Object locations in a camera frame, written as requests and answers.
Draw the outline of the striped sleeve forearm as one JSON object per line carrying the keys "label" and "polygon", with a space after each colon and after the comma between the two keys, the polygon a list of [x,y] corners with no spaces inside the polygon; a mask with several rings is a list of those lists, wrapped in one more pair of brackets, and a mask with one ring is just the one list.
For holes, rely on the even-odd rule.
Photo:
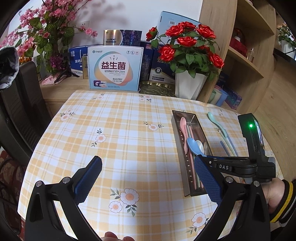
{"label": "striped sleeve forearm", "polygon": [[283,197],[275,211],[269,214],[269,219],[270,223],[278,222],[281,227],[285,227],[295,212],[295,179],[291,182],[282,181],[285,184]]}

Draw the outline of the right hand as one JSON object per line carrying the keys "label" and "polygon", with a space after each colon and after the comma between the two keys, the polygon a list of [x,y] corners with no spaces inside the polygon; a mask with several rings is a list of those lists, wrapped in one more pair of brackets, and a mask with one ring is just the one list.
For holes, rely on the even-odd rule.
{"label": "right hand", "polygon": [[273,213],[283,198],[285,184],[279,178],[274,178],[271,182],[263,183],[261,187],[268,204],[268,211]]}

